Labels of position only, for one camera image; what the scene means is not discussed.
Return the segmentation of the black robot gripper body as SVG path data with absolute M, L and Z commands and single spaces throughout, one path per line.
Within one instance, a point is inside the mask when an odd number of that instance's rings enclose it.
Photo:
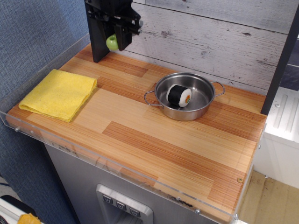
M 91 18 L 125 33 L 141 33 L 141 16 L 132 8 L 131 0 L 86 0 Z

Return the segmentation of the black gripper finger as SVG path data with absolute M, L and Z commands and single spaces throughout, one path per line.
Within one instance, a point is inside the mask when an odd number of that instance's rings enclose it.
M 109 32 L 108 24 L 105 21 L 96 20 L 95 44 L 97 47 L 106 47 L 107 33 Z
M 132 42 L 132 25 L 130 23 L 127 24 L 117 24 L 114 26 L 114 31 L 118 43 L 119 51 L 123 51 L 128 45 Z

